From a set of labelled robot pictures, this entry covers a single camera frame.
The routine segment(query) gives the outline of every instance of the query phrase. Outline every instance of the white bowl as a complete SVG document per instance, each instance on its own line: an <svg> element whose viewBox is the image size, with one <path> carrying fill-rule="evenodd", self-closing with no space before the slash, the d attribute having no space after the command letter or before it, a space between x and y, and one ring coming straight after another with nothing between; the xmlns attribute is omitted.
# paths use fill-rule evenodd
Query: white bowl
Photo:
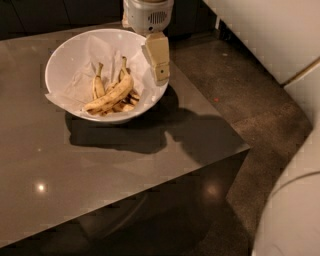
<svg viewBox="0 0 320 256"><path fill-rule="evenodd" d="M142 83L140 83L142 84L143 90L138 105L134 110L129 112L114 113L102 117L83 113L83 111L80 110L70 110L65 107L64 104L57 104L58 101L51 101L75 116L104 123L127 122L154 106L163 96L168 86L168 81L161 86L155 81L150 64L142 50L146 38L136 33L120 29L92 30L79 34L60 45L51 55L45 71L45 81L49 94L54 95L64 92L75 73L83 68L88 58L88 56L85 56L83 53L85 51L88 52L86 47L88 47L87 41L90 36L97 37L116 48L123 56L127 57L128 63L131 62L132 65L140 68L140 72L143 74L143 76L141 76ZM90 49L89 52L94 53L94 51L95 49Z"/></svg>

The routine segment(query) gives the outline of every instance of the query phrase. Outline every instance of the white sofa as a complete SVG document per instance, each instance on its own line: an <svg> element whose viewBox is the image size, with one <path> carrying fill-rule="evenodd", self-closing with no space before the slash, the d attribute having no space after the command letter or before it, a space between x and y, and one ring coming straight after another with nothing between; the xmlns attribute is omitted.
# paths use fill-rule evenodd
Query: white sofa
<svg viewBox="0 0 320 256"><path fill-rule="evenodd" d="M305 112L313 130L276 182L253 256L320 255L319 0L204 0Z"/></svg>

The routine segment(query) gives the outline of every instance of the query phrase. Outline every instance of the bowl rim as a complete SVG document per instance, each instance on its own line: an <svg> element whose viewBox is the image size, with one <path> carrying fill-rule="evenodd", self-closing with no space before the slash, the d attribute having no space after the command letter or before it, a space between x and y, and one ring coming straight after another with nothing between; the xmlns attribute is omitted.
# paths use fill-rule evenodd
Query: bowl rim
<svg viewBox="0 0 320 256"><path fill-rule="evenodd" d="M48 81L48 72L49 72L49 68L50 68L50 65L51 65L51 62L53 61L53 58L55 57L55 53L57 53L60 49L62 49L66 44L70 43L71 41L73 40L76 40L78 37L80 36L83 36L85 34L91 34L91 33L96 33L96 32L121 32L121 33L127 33L127 34L132 34L132 35L135 35L137 37L140 37L143 42L146 41L146 38L142 35L139 35L135 32L132 32L132 31L128 31L128 30L125 30L125 29L116 29L116 28L101 28L101 29L93 29L93 30L89 30L89 31L86 31L86 32L83 32L83 33L79 33L78 35L75 35L71 38L69 38L68 40L66 40L65 42L63 42L61 45L58 46L58 48L56 48L54 50L54 52L51 53L50 55L50 58L47 62L47 65L46 65L46 69L45 69L45 83L46 83L46 87L48 89L48 92L49 93L52 93L52 89L50 89L50 86L49 86L49 81ZM125 112L125 113L128 113L128 116L119 116L118 118L113 118L112 120L108 120L108 116L105 116L105 117L89 117L89 116L82 116L82 115L79 115L77 113L74 113L72 111L67 111L66 109L64 109L65 111L69 112L70 114L74 115L74 116L77 116L79 118L82 118L82 119L85 119L85 120L89 120L89 121L94 121L94 122L99 122L99 123L124 123L124 122L127 122L127 121L130 121L131 119L137 117L137 116L140 116L142 115L143 113L147 112L150 108L152 108L154 105L157 104L157 102L162 98L163 94L165 93L167 87L168 87L168 84L169 84L169 79L168 81L166 81L164 84L162 84L161 87L162 90L161 92L158 94L158 99L153 101L152 104L150 104L150 106L147 107L147 109L145 111L141 111L141 112L135 112L135 111L130 111L130 112Z"/></svg>

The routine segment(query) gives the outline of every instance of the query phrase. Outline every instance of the tile floor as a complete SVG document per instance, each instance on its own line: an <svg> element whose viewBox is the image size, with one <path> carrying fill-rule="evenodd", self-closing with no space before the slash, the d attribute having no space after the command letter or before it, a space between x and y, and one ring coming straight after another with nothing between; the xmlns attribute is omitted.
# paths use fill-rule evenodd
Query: tile floor
<svg viewBox="0 0 320 256"><path fill-rule="evenodd" d="M251 146L221 209L224 217L184 255L248 255L267 197L311 125L235 37L221 41L204 33L170 47L175 64Z"/></svg>

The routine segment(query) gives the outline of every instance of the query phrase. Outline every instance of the dark background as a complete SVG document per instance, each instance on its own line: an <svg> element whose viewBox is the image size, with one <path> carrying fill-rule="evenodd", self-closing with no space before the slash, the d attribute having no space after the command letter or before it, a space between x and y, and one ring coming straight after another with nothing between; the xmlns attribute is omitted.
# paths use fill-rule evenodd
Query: dark background
<svg viewBox="0 0 320 256"><path fill-rule="evenodd" d="M0 40L121 21L123 0L0 0ZM169 37L214 28L202 0L175 0Z"/></svg>

